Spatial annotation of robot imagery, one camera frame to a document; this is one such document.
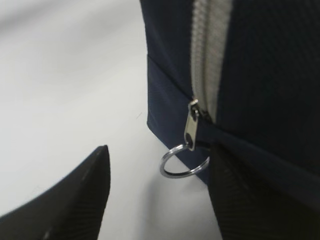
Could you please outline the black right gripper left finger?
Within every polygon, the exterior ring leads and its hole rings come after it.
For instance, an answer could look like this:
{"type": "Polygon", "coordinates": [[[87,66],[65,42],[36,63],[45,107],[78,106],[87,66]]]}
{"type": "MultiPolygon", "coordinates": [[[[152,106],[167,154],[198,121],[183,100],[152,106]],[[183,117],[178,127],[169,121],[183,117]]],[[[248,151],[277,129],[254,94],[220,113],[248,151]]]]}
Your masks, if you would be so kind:
{"type": "Polygon", "coordinates": [[[0,218],[2,240],[96,240],[110,194],[110,155],[97,147],[52,188],[0,218]]]}

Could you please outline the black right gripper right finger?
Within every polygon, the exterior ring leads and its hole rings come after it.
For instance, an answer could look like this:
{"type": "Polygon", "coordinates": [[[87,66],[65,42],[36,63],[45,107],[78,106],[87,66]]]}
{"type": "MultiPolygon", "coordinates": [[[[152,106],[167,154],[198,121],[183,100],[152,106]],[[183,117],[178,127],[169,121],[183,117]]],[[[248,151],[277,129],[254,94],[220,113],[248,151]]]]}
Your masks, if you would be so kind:
{"type": "Polygon", "coordinates": [[[277,190],[220,144],[210,147],[208,192],[224,240],[318,240],[320,213],[277,190]]]}

